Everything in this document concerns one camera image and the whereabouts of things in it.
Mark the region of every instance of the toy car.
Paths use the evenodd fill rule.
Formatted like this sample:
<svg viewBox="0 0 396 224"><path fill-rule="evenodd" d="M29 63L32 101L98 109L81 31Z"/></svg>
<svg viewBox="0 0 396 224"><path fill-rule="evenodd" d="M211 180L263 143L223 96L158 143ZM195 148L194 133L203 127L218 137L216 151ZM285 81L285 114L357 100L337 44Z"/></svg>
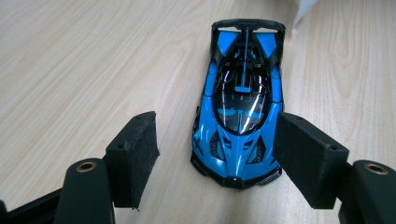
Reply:
<svg viewBox="0 0 396 224"><path fill-rule="evenodd" d="M222 186L245 189L282 174L272 152L277 114L284 107L284 38L285 26L276 21L212 25L211 61L192 128L191 163Z"/></svg>

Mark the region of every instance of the blue car body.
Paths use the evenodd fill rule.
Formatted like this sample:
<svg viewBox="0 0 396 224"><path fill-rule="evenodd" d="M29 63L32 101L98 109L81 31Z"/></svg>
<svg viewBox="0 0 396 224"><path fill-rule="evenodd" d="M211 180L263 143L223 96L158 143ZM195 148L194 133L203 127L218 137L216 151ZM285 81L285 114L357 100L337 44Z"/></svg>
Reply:
<svg viewBox="0 0 396 224"><path fill-rule="evenodd" d="M222 186L245 189L281 175L272 151L277 114L284 107L284 36L285 26L275 21L212 25L211 61L192 128L191 163Z"/></svg>

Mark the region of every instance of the wood grain surface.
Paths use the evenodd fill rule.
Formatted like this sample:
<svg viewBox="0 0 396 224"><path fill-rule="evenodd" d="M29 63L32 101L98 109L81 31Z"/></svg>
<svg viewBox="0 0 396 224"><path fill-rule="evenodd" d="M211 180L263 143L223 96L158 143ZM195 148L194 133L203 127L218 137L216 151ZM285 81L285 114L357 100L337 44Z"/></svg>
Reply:
<svg viewBox="0 0 396 224"><path fill-rule="evenodd" d="M396 1L318 1L288 35L286 111L366 159L396 168ZM118 223L337 223L283 175L226 189L190 164L210 25L292 25L286 0L0 1L0 199L7 209L60 188L68 166L102 158L127 121L157 113L161 156L140 212Z"/></svg>

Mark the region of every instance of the blue toy car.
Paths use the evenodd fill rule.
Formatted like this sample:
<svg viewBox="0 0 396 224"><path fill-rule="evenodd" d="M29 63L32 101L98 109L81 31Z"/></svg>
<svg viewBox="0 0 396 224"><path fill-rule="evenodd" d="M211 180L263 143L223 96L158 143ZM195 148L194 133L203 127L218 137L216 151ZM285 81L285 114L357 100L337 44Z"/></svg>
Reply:
<svg viewBox="0 0 396 224"><path fill-rule="evenodd" d="M245 189L282 174L272 152L277 114L284 107L284 38L285 26L276 21L212 25L211 61L192 128L191 163L222 186Z"/></svg>

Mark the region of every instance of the car windshield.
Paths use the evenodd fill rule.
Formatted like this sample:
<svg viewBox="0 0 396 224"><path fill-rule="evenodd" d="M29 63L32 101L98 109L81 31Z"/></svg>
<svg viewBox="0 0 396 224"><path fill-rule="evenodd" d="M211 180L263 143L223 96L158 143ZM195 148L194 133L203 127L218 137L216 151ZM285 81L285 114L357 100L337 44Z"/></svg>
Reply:
<svg viewBox="0 0 396 224"><path fill-rule="evenodd" d="M214 100L214 109L221 124L229 131L246 133L257 130L266 118L269 99L261 93L227 94L218 92Z"/></svg>

